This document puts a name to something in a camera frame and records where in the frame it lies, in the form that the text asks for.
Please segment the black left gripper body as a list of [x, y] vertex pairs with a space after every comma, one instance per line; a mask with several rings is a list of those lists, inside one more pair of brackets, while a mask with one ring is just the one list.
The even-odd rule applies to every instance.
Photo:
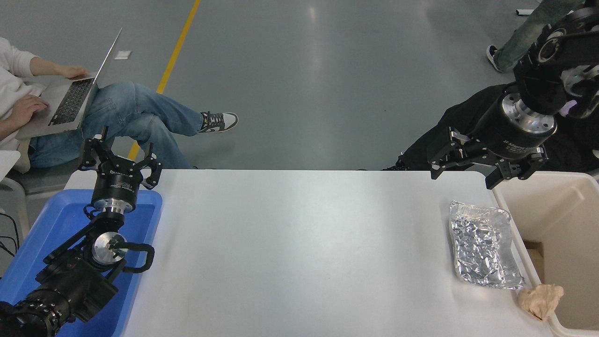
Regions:
[[136, 203], [143, 176], [134, 166], [135, 162], [132, 161], [99, 164], [92, 203], [108, 199]]

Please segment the person's left hand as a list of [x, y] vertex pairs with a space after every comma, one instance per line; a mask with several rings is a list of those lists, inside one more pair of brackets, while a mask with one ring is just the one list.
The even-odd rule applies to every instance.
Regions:
[[83, 66], [55, 65], [54, 70], [57, 75], [61, 75], [67, 79], [73, 79], [88, 74], [88, 71]]

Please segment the person's right hand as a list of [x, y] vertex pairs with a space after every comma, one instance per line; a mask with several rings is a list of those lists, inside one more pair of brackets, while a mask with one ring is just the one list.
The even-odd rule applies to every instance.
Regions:
[[25, 95], [12, 108], [10, 117], [6, 120], [11, 126], [19, 129], [27, 124], [38, 110], [47, 108], [49, 103], [38, 96]]

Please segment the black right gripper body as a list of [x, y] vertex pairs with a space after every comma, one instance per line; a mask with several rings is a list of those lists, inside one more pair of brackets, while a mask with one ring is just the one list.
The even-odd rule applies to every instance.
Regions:
[[552, 115], [533, 111], [520, 96], [503, 96], [482, 115], [470, 136], [492, 153], [515, 160], [532, 153], [555, 131]]

